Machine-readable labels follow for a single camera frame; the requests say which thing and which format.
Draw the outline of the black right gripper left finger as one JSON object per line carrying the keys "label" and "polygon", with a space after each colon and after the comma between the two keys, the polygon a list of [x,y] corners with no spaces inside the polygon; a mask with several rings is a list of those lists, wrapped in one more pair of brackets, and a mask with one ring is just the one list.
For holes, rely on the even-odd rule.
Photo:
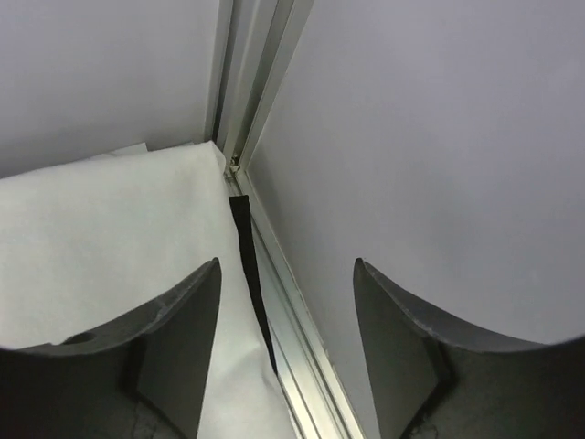
{"label": "black right gripper left finger", "polygon": [[9,437],[196,437],[221,283],[213,259],[61,344],[9,350]]}

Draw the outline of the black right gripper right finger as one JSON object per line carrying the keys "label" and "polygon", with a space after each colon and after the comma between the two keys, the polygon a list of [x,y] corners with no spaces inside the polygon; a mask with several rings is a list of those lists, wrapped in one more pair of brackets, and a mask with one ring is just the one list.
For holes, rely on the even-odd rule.
{"label": "black right gripper right finger", "polygon": [[584,340],[476,326],[357,260],[354,297],[384,438],[581,438]]}

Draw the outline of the white t-shirt red print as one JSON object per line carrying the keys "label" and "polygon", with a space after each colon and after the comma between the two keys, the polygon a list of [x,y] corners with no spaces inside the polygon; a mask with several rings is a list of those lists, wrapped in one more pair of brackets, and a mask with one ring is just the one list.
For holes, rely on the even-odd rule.
{"label": "white t-shirt red print", "polygon": [[62,342],[218,259],[218,325],[198,434],[294,437],[250,298],[224,168],[208,142],[3,179],[2,345]]}

